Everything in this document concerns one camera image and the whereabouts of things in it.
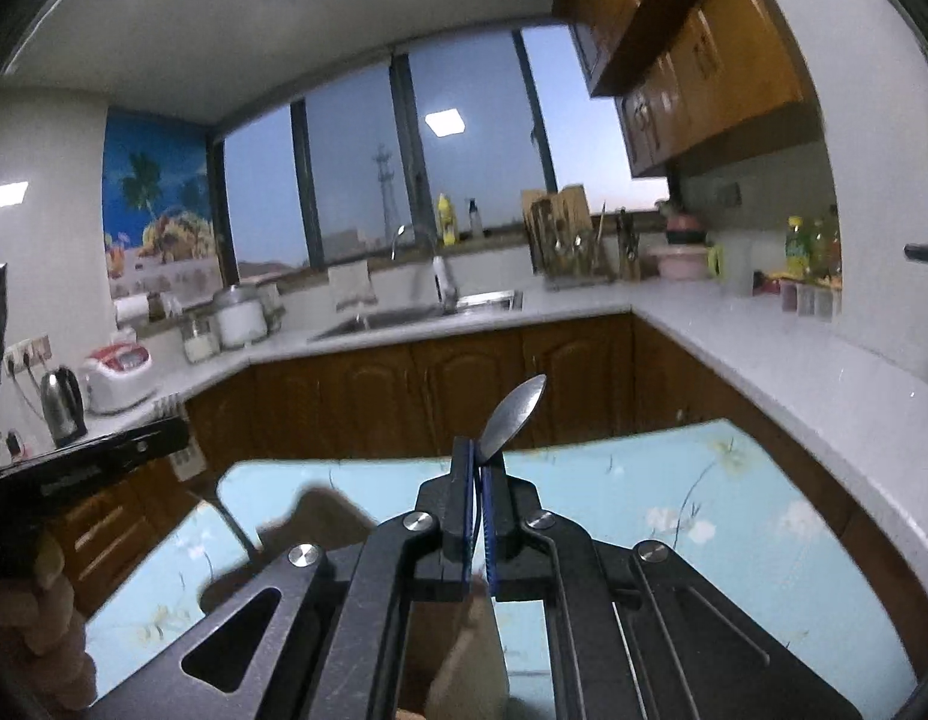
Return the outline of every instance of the ceiling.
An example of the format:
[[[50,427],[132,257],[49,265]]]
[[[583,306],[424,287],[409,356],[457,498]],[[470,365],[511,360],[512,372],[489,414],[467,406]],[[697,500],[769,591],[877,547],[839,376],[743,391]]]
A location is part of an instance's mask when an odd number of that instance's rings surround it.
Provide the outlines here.
[[[0,79],[103,93],[217,125],[320,71],[462,25],[542,17],[552,0],[60,0]]]

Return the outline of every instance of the bolt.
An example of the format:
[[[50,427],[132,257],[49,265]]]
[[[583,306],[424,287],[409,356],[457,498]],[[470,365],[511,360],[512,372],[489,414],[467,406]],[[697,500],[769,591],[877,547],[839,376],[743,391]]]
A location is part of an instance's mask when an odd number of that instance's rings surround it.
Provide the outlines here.
[[[662,541],[641,541],[638,555],[643,562],[664,562],[670,556],[670,547]]]
[[[557,522],[557,517],[554,517],[553,512],[547,512],[545,509],[541,509],[539,512],[531,514],[525,521],[527,522],[528,528],[533,528],[534,531],[545,531]]]
[[[423,533],[434,527],[434,519],[427,512],[410,512],[404,517],[404,527],[414,533]]]
[[[287,553],[287,560],[294,563],[298,568],[307,568],[318,560],[321,560],[323,551],[315,544],[298,544]]]

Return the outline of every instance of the beach mural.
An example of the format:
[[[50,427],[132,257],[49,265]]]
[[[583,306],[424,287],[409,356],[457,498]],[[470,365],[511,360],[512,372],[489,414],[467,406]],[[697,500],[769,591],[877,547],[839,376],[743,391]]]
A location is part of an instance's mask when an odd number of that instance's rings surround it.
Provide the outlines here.
[[[112,299],[170,292],[187,307],[221,288],[205,137],[193,124],[107,114],[102,195]]]

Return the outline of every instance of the window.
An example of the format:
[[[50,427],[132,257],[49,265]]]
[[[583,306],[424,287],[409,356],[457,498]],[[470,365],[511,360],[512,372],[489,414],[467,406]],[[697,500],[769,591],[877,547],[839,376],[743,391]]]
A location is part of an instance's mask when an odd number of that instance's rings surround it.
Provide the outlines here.
[[[389,248],[411,215],[388,68],[310,92],[307,135],[325,262]]]
[[[592,212],[653,208],[669,196],[664,178],[630,178],[627,151],[614,102],[587,95],[570,30],[522,30],[547,129],[558,186],[582,184]]]
[[[419,129],[432,202],[447,194],[467,227],[467,199],[485,227],[523,219],[520,191],[545,187],[534,118],[510,32],[442,42],[410,53]],[[463,131],[453,127],[456,110]],[[452,134],[441,124],[451,123]]]
[[[227,137],[224,175],[241,281],[307,265],[290,108]]]

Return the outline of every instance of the light blue tablecloth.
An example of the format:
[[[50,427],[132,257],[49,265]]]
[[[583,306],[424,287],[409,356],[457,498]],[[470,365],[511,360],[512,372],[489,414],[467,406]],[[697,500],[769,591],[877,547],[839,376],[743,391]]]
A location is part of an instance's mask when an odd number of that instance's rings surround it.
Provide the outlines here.
[[[377,521],[409,511],[446,460],[256,461],[220,496],[248,533],[291,512],[304,488],[334,487]],[[678,552],[865,718],[890,717],[915,685],[894,627],[833,533],[766,453],[720,421],[550,451],[513,452],[507,469],[542,504],[600,541],[643,538]],[[213,509],[200,506],[88,624],[106,693],[196,623],[212,576],[244,559]],[[482,552],[475,565],[482,564]],[[553,716],[540,603],[499,604],[512,695]]]

